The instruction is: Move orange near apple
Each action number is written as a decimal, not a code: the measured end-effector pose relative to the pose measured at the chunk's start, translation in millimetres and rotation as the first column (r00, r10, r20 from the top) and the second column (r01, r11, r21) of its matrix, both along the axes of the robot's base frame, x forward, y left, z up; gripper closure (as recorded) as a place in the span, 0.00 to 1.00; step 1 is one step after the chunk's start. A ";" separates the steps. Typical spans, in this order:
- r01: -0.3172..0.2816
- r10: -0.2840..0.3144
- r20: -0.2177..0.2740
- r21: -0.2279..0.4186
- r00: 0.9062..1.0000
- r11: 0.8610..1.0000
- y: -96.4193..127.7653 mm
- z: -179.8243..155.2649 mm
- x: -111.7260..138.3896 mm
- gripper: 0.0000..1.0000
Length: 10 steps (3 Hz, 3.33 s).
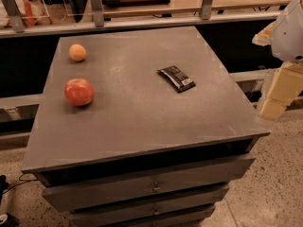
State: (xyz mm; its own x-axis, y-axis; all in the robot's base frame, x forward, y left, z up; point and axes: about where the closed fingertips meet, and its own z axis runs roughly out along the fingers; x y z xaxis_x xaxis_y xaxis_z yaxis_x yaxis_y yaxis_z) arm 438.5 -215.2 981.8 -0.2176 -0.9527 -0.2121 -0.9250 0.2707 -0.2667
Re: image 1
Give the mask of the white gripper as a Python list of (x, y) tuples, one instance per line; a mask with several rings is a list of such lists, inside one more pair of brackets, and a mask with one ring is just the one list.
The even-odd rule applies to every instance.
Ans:
[(292, 0), (275, 22), (257, 33), (252, 43), (271, 45), (274, 57), (285, 61), (275, 71), (259, 115), (278, 120), (303, 92), (303, 0)]

